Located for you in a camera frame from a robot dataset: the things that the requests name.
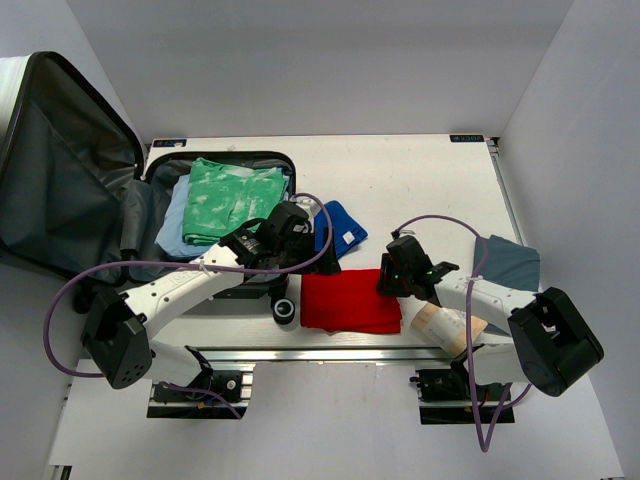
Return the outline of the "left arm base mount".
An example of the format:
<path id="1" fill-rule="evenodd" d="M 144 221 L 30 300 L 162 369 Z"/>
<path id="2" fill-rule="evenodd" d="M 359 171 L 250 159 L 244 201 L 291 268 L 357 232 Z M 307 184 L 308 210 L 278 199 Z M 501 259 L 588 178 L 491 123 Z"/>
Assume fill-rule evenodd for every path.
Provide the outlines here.
<path id="1" fill-rule="evenodd" d="M 151 419 L 240 420 L 249 404 L 253 374 L 216 370 L 200 391 L 154 383 L 147 417 Z"/>

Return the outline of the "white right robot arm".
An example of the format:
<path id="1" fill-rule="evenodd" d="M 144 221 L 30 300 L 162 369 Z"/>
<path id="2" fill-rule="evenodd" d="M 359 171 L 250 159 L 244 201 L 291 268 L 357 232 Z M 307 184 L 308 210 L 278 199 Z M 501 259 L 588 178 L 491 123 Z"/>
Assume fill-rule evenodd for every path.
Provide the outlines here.
<path id="1" fill-rule="evenodd" d="M 507 383 L 558 397 L 604 358 L 564 291 L 517 290 L 434 264 L 412 236 L 388 244 L 377 290 L 424 301 L 411 326 L 453 356 L 452 388 L 466 399 Z"/>

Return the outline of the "slate blue garment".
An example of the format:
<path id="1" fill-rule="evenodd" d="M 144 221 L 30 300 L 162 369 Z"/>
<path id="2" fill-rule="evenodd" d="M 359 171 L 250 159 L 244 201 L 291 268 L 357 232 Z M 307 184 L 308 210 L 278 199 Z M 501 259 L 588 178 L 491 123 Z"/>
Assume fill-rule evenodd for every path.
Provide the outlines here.
<path id="1" fill-rule="evenodd" d="M 496 235 L 475 240 L 473 270 L 485 280 L 503 287 L 531 292 L 539 290 L 538 251 Z"/>

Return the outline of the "light blue garment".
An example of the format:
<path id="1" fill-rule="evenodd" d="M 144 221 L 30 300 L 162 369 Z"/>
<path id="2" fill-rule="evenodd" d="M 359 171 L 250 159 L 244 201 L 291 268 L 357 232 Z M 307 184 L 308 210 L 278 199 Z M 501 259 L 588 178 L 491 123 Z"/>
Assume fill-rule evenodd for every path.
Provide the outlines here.
<path id="1" fill-rule="evenodd" d="M 189 175 L 182 175 L 174 185 L 169 206 L 164 215 L 155 243 L 173 259 L 194 258 L 202 248 L 183 240 L 184 210 L 188 199 Z"/>

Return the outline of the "green white tie-dye shirt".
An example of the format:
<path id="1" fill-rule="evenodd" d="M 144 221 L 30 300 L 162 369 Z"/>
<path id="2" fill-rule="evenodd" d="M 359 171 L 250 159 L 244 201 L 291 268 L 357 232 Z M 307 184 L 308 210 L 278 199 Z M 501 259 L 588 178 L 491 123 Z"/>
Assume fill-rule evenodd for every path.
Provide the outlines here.
<path id="1" fill-rule="evenodd" d="M 182 237 L 189 245 L 211 245 L 280 203 L 289 177 L 278 167 L 252 169 L 202 157 L 188 181 Z"/>

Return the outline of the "royal blue towel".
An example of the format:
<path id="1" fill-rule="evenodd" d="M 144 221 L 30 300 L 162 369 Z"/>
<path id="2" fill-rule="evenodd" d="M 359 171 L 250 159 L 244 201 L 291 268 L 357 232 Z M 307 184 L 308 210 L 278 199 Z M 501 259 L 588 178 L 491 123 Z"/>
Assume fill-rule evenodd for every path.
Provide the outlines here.
<path id="1" fill-rule="evenodd" d="M 341 259 L 360 245 L 368 237 L 368 232 L 340 202 L 332 200 L 327 202 L 325 207 L 332 221 L 336 257 Z"/>

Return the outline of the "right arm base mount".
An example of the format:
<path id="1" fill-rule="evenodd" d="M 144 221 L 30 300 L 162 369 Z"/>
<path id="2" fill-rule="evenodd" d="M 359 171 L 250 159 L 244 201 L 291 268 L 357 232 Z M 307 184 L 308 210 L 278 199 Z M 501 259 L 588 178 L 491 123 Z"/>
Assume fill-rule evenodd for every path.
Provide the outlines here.
<path id="1" fill-rule="evenodd" d="M 465 375 L 451 369 L 417 370 L 409 382 L 417 390 L 422 425 L 471 425 L 474 417 Z M 504 387 L 489 384 L 476 388 L 483 425 L 489 425 Z"/>

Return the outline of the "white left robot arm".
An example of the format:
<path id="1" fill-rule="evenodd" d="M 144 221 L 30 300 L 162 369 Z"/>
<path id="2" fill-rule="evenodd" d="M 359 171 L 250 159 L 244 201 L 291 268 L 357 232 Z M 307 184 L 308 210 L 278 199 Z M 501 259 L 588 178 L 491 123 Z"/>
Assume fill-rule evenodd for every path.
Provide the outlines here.
<path id="1" fill-rule="evenodd" d="M 162 277 L 99 293 L 81 343 L 114 389 L 147 378 L 199 399 L 210 390 L 213 368 L 197 348 L 158 340 L 170 322 L 206 300 L 267 295 L 274 318 L 287 324 L 295 313 L 289 275 L 339 271 L 326 206 L 313 198 L 285 201 Z"/>

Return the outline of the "red cloth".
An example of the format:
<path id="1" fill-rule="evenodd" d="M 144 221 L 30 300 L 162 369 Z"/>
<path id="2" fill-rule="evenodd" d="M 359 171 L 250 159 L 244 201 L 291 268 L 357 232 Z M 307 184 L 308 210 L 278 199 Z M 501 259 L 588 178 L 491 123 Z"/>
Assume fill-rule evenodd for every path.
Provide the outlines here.
<path id="1" fill-rule="evenodd" d="M 403 315 L 399 302 L 378 293 L 379 277 L 379 269 L 303 276 L 300 325 L 330 334 L 400 334 Z"/>

